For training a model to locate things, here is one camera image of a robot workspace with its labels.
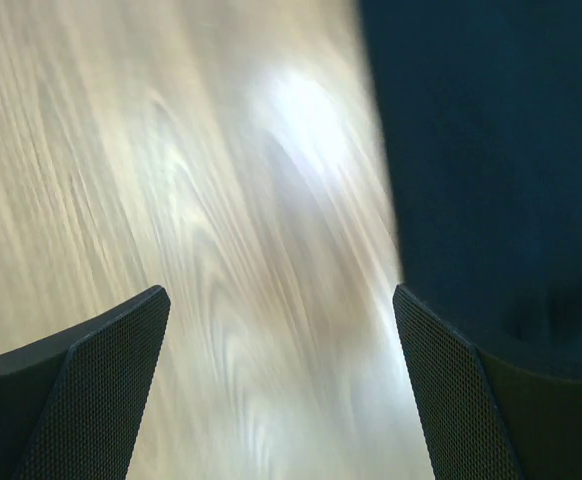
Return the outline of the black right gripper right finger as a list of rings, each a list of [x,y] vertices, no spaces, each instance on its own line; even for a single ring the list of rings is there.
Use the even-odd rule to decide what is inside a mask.
[[[393,305],[435,478],[582,479],[582,361]]]

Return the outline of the black t shirt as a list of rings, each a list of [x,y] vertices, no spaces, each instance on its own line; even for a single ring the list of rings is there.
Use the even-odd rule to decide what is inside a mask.
[[[406,285],[582,361],[582,1],[359,8]]]

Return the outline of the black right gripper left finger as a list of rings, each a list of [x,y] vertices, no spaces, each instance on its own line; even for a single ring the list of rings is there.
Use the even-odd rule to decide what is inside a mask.
[[[126,477],[170,299],[153,286],[0,355],[0,479]]]

